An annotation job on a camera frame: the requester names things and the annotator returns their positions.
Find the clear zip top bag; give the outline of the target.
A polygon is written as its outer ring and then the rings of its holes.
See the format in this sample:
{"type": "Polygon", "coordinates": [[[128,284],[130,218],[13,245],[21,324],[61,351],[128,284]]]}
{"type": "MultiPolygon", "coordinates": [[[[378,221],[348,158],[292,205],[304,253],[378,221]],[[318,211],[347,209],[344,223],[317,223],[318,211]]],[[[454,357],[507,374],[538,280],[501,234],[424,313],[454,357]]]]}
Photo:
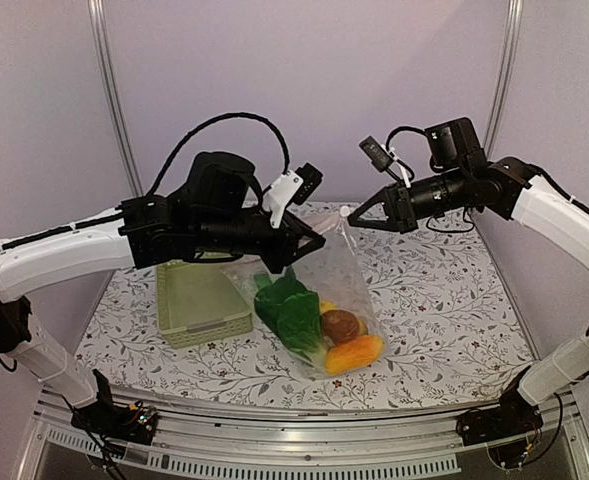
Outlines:
{"type": "Polygon", "coordinates": [[[280,274],[258,259],[223,269],[252,308],[256,325],[313,380],[368,367],[386,347],[357,261],[351,212],[341,205],[306,217],[325,245],[280,274]]]}

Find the bok choy toy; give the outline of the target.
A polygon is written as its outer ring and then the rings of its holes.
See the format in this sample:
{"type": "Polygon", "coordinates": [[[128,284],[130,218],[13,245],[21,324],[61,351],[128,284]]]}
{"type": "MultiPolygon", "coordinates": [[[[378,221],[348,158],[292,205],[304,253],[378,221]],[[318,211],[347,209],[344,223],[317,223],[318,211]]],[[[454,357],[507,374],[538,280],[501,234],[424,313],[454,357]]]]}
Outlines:
{"type": "Polygon", "coordinates": [[[275,280],[267,272],[257,273],[253,283],[254,310],[260,320],[290,354],[323,370],[328,346],[321,332],[318,293],[298,280],[291,267],[275,280]]]}

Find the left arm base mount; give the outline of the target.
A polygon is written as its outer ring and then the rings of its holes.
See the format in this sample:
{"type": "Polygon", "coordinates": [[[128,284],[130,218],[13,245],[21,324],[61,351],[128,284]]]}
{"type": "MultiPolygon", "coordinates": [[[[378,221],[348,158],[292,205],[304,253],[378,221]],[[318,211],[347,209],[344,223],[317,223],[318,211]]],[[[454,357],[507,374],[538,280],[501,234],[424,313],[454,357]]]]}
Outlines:
{"type": "Polygon", "coordinates": [[[71,425],[108,439],[151,445],[158,424],[158,411],[141,400],[129,406],[114,403],[109,382],[97,369],[96,400],[82,408],[72,409],[71,425]]]}

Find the brown kiwi toy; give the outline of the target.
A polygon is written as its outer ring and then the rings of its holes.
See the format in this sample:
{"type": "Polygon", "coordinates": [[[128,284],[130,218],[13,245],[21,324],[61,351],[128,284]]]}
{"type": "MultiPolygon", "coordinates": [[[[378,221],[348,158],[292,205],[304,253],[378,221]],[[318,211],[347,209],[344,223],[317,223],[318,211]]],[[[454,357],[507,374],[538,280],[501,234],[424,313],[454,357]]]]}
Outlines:
{"type": "Polygon", "coordinates": [[[346,310],[328,310],[321,315],[321,330],[335,345],[347,343],[361,333],[359,319],[346,310]]]}

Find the green plastic basket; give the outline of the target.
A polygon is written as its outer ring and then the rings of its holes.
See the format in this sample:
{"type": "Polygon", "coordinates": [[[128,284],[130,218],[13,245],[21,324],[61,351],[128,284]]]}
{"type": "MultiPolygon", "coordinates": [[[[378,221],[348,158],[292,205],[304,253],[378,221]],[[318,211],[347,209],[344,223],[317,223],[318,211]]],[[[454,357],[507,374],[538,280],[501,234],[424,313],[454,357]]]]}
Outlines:
{"type": "Polygon", "coordinates": [[[219,264],[171,261],[155,269],[157,327],[174,349],[253,331],[252,309],[219,264]]]}

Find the yellow lemon toy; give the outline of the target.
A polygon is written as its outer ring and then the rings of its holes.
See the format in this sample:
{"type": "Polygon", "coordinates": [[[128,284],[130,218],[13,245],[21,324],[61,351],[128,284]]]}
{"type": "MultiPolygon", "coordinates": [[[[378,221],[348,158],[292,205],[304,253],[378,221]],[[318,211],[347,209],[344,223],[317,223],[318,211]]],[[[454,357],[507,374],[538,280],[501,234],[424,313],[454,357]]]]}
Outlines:
{"type": "Polygon", "coordinates": [[[331,310],[336,309],[336,305],[331,301],[321,301],[319,303],[320,314],[323,315],[331,310]]]}

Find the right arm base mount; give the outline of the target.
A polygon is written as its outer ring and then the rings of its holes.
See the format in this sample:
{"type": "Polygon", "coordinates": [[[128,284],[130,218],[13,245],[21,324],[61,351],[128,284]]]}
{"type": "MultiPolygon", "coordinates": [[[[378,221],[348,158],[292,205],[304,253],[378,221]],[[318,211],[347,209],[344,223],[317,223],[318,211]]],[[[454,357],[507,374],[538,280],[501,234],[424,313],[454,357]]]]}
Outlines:
{"type": "Polygon", "coordinates": [[[456,433],[465,446],[533,432],[543,426],[537,406],[530,405],[514,388],[491,408],[473,408],[457,417],[456,433]]]}

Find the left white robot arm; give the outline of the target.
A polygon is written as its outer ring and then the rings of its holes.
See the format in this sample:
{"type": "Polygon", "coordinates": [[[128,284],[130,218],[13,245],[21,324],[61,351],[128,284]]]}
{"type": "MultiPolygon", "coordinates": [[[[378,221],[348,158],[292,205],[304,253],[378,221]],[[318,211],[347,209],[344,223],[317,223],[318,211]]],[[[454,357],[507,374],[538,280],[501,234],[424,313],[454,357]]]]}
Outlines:
{"type": "Polygon", "coordinates": [[[95,273],[143,269],[173,260],[260,258],[279,273],[320,249],[324,239],[289,212],[320,185],[304,165],[262,187],[254,165],[235,154],[198,154],[183,185],[96,216],[23,238],[0,240],[0,354],[53,387],[102,434],[122,426],[109,384],[81,366],[34,316],[30,293],[95,273]]]}

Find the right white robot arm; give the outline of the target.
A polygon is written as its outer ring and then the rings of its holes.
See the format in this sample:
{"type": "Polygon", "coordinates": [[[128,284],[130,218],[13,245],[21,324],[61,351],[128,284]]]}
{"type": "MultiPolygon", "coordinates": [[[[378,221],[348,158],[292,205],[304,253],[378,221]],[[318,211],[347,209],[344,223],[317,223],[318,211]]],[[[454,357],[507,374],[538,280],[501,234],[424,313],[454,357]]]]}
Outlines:
{"type": "MultiPolygon", "coordinates": [[[[351,226],[405,234],[420,220],[451,210],[489,210],[546,242],[589,273],[589,210],[542,168],[506,157],[477,167],[458,167],[412,185],[391,184],[359,205],[351,226]]],[[[491,427],[511,436],[526,424],[529,406],[589,374],[589,324],[523,371],[502,395],[491,427]]]]}

